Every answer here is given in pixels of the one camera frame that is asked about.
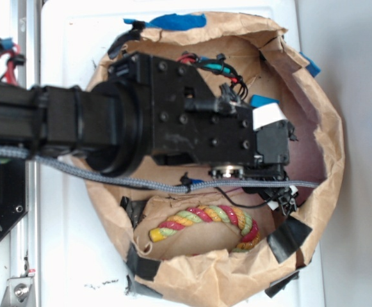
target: blue tape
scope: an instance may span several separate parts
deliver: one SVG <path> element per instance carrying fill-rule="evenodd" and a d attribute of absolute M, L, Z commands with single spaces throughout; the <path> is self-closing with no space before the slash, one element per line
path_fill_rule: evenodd
<path fill-rule="evenodd" d="M 252 107 L 262 107 L 266 104 L 280 103 L 277 99 L 268 98 L 260 95 L 252 95 L 250 104 Z"/>
<path fill-rule="evenodd" d="M 13 41 L 12 38 L 5 38 L 1 40 L 1 45 L 4 50 L 10 50 L 13 47 Z"/>
<path fill-rule="evenodd" d="M 315 64 L 315 62 L 308 58 L 304 53 L 300 52 L 300 54 L 308 60 L 309 62 L 309 65 L 306 67 L 306 69 L 309 71 L 309 73 L 313 76 L 313 77 L 316 77 L 320 72 L 321 72 L 321 69 L 320 67 L 317 66 L 317 64 Z"/>
<path fill-rule="evenodd" d="M 135 19 L 124 19 L 125 24 L 133 24 Z M 207 19 L 202 15 L 178 15 L 169 14 L 156 17 L 150 22 L 146 22 L 146 28 L 161 28 L 171 31 L 186 31 L 193 28 L 202 28 L 207 24 Z"/>

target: metal frame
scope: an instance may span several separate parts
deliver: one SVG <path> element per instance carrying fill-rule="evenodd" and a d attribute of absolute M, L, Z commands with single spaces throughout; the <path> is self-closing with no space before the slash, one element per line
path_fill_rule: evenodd
<path fill-rule="evenodd" d="M 21 53 L 27 59 L 26 64 L 18 69 L 18 82 L 24 88 L 30 88 L 40 83 L 40 14 L 42 0 L 11 0 L 12 38 L 20 46 Z M 28 299 L 28 306 L 39 307 L 40 303 L 40 247 L 39 247 L 39 176 L 40 168 L 35 162 L 26 163 L 26 205 L 28 214 L 10 232 L 10 277 L 2 307 L 8 295 L 16 296 L 19 290 L 12 284 L 19 278 L 33 279 L 34 295 Z"/>

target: brown paper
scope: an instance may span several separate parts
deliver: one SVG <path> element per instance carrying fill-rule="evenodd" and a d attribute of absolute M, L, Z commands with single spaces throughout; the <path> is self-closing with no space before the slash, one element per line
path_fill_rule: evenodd
<path fill-rule="evenodd" d="M 148 231 L 170 214 L 201 203 L 229 205 L 214 189 L 191 195 L 167 195 L 93 182 L 87 182 L 86 186 L 109 238 L 124 260 L 131 243 L 142 257 L 167 259 L 161 262 L 153 281 L 136 276 L 139 283 L 159 292 L 165 299 L 190 306 L 219 307 L 232 306 L 311 261 L 336 206 L 344 170 L 344 143 L 339 115 L 306 70 L 309 62 L 285 43 L 282 35 L 286 29 L 258 16 L 204 13 L 207 18 L 204 28 L 188 31 L 147 28 L 140 42 L 128 42 L 125 48 L 127 52 L 142 51 L 170 59 L 177 58 L 183 51 L 209 57 L 224 53 L 227 63 L 244 77 L 249 97 L 255 93 L 280 100 L 280 106 L 296 127 L 299 138 L 299 142 L 290 143 L 288 175 L 293 180 L 320 183 L 315 190 L 300 188 L 297 202 L 302 206 L 292 216 L 310 226 L 312 232 L 297 255 L 293 254 L 279 264 L 264 239 L 249 253 L 229 253 L 240 236 L 237 229 L 224 224 L 194 225 L 166 242 L 151 243 Z M 266 61 L 260 60 L 260 52 Z M 106 80 L 110 63 L 106 55 L 88 90 Z M 218 85 L 223 80 L 211 74 L 204 73 L 203 76 L 218 93 Z M 156 166 L 146 157 L 133 177 L 175 185 L 185 172 L 190 178 L 208 180 L 207 171 L 204 167 Z M 230 195 L 239 203 L 261 202 L 258 196 L 245 194 L 241 189 L 231 191 Z M 146 217 L 135 230 L 125 211 L 119 207 L 123 196 L 149 200 L 144 211 Z M 268 207 L 247 212 L 258 222 L 263 238 L 274 231 L 281 220 L 275 219 Z"/>

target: red wire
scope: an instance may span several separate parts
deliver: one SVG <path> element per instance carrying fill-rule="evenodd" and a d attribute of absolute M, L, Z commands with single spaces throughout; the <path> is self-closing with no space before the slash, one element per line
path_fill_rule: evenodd
<path fill-rule="evenodd" d="M 8 53 L 10 55 L 10 59 L 6 64 L 6 72 L 4 74 L 4 78 L 6 79 L 7 83 L 18 86 L 17 78 L 15 77 L 15 65 L 13 64 L 11 58 L 20 53 L 20 47 L 17 43 L 14 43 L 13 49 L 11 49 L 10 51 L 5 51 L 4 53 Z"/>

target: colorful rope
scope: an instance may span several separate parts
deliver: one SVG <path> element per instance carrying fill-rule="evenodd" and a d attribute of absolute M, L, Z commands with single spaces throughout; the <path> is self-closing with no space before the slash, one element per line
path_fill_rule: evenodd
<path fill-rule="evenodd" d="M 257 245 L 261 236 L 258 225 L 246 212 L 226 205 L 190 207 L 169 216 L 159 227 L 149 232 L 152 242 L 159 242 L 175 235 L 179 230 L 197 223 L 231 223 L 241 230 L 241 242 L 232 251 L 246 252 Z"/>

